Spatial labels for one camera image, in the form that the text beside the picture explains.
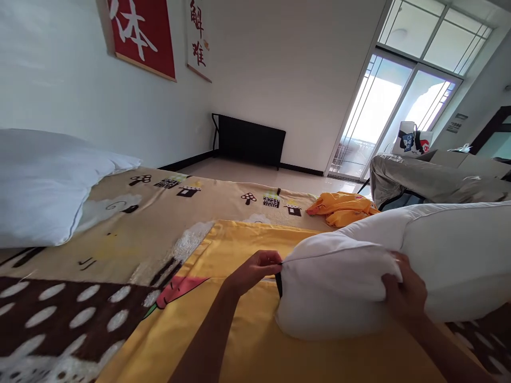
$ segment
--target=wall sign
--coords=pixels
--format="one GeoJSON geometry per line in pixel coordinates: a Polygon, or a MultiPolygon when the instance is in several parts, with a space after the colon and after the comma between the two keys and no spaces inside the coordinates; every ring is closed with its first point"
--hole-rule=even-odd
{"type": "Polygon", "coordinates": [[[451,123],[447,126],[446,130],[451,133],[458,133],[458,130],[461,128],[463,121],[465,121],[467,118],[467,115],[457,113],[451,123]]]}
{"type": "Polygon", "coordinates": [[[116,56],[176,81],[167,0],[108,0],[116,56]]]}
{"type": "Polygon", "coordinates": [[[186,40],[187,64],[193,72],[204,80],[212,82],[209,78],[209,41],[208,29],[205,23],[206,1],[184,0],[186,9],[186,40]]]}

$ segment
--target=white pillow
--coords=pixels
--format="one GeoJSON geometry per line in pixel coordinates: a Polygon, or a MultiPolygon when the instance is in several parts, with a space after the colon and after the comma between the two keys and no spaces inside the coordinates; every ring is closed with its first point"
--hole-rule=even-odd
{"type": "Polygon", "coordinates": [[[140,163],[64,134],[0,129],[0,247],[65,243],[90,189],[140,163]]]}
{"type": "Polygon", "coordinates": [[[276,320],[301,339],[352,337],[382,328],[385,249],[410,258],[437,322],[480,318],[511,298],[511,202],[423,204],[389,210],[305,239],[284,260],[276,320]]]}

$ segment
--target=yellow cloth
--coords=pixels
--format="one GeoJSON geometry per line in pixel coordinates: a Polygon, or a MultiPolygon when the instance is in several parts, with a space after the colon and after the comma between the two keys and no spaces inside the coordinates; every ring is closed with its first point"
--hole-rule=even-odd
{"type": "Polygon", "coordinates": [[[326,215],[326,223],[342,228],[370,215],[380,213],[373,202],[354,193],[321,193],[307,209],[309,215],[326,215]]]}
{"type": "MultiPolygon", "coordinates": [[[[97,383],[166,383],[224,278],[259,249],[277,249],[285,257],[298,242],[316,233],[218,221],[177,275],[210,278],[143,320],[97,383]]],[[[221,382],[444,381],[419,345],[400,328],[355,339],[304,342],[278,328],[274,319],[278,301],[277,287],[271,280],[259,282],[240,299],[227,341],[221,382]]],[[[441,328],[455,339],[444,325],[441,328]]]]}

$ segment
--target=shopping bag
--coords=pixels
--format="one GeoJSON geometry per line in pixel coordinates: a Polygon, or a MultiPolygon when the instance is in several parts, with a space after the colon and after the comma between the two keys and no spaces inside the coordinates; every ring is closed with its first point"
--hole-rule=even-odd
{"type": "Polygon", "coordinates": [[[418,130],[413,121],[402,121],[392,154],[402,157],[418,157],[430,150],[432,138],[432,132],[418,130]]]}

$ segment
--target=floor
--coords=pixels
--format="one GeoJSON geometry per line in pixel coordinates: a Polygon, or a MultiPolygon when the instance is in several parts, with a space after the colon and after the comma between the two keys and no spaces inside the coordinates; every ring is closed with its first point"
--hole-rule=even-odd
{"type": "MultiPolygon", "coordinates": [[[[276,168],[269,166],[259,166],[221,158],[209,158],[181,169],[179,172],[222,181],[254,182],[256,184],[315,195],[344,191],[356,193],[362,186],[362,184],[355,181],[313,176],[288,169],[277,171],[276,168]]],[[[370,187],[366,186],[361,194],[370,198],[370,187]]]]}

